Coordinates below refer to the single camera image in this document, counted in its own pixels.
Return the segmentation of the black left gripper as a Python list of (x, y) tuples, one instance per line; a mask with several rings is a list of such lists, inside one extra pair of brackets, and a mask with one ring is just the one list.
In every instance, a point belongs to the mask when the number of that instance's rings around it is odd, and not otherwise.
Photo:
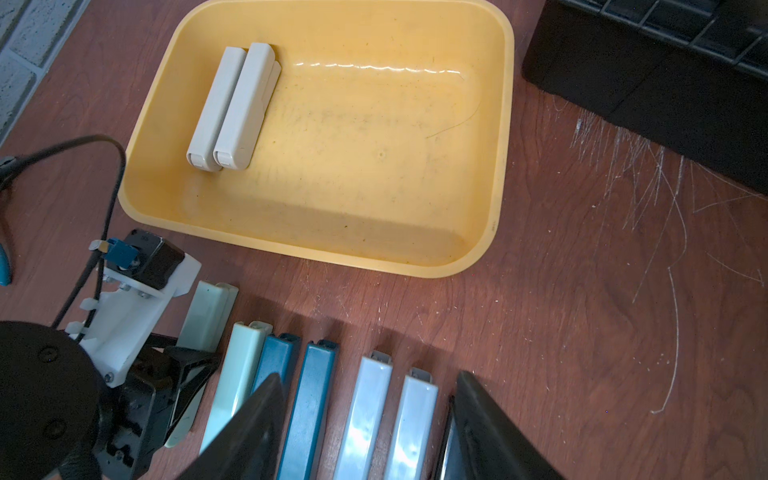
[(113, 390), (113, 422), (96, 458), (109, 479), (138, 479), (172, 439), (195, 396), (221, 363), (218, 353), (175, 345), (152, 334)]

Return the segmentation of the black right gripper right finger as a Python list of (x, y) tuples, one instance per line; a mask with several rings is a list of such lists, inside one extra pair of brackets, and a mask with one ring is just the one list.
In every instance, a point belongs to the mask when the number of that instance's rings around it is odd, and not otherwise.
[(444, 479), (560, 479), (474, 374), (461, 371)]

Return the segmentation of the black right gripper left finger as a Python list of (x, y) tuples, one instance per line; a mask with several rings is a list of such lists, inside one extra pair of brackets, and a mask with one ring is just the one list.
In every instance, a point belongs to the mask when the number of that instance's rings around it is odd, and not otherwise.
[(281, 378), (272, 373), (179, 477), (272, 479), (285, 410)]

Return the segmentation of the black bar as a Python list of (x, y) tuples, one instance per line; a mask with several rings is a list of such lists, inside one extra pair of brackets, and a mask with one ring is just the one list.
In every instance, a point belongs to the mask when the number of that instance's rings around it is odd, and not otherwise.
[(438, 454), (435, 460), (432, 480), (444, 479), (446, 470), (446, 457), (450, 454), (452, 432), (454, 430), (454, 396), (448, 398), (447, 417), (444, 422), (444, 429), (441, 436)]

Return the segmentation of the light mint bar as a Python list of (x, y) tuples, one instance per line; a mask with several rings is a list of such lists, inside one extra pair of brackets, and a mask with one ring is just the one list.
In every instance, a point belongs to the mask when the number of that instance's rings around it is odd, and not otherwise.
[(261, 321), (233, 325), (200, 453), (206, 450), (250, 396), (264, 343), (272, 331), (272, 324)]

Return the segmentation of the long beige bar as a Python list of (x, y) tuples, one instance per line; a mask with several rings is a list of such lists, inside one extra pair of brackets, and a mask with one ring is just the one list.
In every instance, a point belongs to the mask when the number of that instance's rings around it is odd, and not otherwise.
[(213, 150), (222, 168), (244, 170), (250, 165), (280, 73), (273, 47), (252, 43)]

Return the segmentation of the teal handled pliers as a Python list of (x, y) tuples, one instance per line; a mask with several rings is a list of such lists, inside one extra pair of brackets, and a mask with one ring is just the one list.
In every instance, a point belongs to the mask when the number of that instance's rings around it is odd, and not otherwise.
[(0, 285), (9, 286), (12, 282), (11, 247), (9, 241), (0, 245)]

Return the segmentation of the short beige bar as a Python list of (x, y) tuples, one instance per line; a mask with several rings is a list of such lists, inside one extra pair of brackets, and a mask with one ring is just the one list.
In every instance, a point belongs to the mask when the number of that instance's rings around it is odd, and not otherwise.
[(222, 169), (213, 150), (245, 58), (245, 49), (226, 47), (219, 62), (186, 152), (188, 162), (199, 170), (216, 172)]

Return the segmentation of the yellow plastic tray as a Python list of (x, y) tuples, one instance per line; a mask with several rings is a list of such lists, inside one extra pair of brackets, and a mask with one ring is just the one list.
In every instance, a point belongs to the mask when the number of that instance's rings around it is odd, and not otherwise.
[[(282, 72), (250, 165), (186, 160), (228, 46)], [(459, 273), (497, 229), (515, 38), (487, 1), (209, 1), (179, 23), (127, 148), (134, 220), (421, 278)]]

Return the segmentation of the black plastic toolbox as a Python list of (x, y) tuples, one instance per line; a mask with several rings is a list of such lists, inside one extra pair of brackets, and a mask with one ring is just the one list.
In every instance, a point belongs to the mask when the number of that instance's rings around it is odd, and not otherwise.
[(523, 77), (767, 190), (763, 1), (548, 1)]

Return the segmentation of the dark teal bar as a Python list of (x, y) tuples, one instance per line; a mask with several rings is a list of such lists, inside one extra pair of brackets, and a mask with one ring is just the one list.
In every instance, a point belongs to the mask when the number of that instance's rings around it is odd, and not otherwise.
[(302, 338), (291, 333), (282, 333), (278, 336), (270, 334), (262, 348), (251, 392), (255, 393), (272, 373), (277, 373), (280, 377), (284, 396), (287, 397), (298, 362), (301, 344)]

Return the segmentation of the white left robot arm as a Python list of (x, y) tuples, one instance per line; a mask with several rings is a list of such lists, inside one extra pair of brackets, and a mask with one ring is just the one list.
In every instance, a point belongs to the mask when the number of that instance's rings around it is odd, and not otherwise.
[(217, 353), (149, 341), (110, 387), (64, 332), (2, 322), (2, 478), (140, 478), (220, 362)]

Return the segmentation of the pale green bar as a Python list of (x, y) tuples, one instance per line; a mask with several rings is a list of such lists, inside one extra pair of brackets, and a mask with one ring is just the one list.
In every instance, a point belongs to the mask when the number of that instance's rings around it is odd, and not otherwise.
[[(177, 346), (204, 352), (215, 352), (229, 320), (239, 289), (220, 282), (210, 284), (199, 281), (194, 292)], [(202, 400), (202, 387), (185, 410), (176, 427), (170, 432), (164, 447), (173, 448), (187, 436)]]

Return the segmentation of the light grey bar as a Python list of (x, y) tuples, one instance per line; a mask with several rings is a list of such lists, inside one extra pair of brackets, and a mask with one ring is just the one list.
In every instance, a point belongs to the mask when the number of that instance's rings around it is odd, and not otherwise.
[(361, 359), (334, 479), (368, 478), (392, 371), (392, 358), (383, 352)]

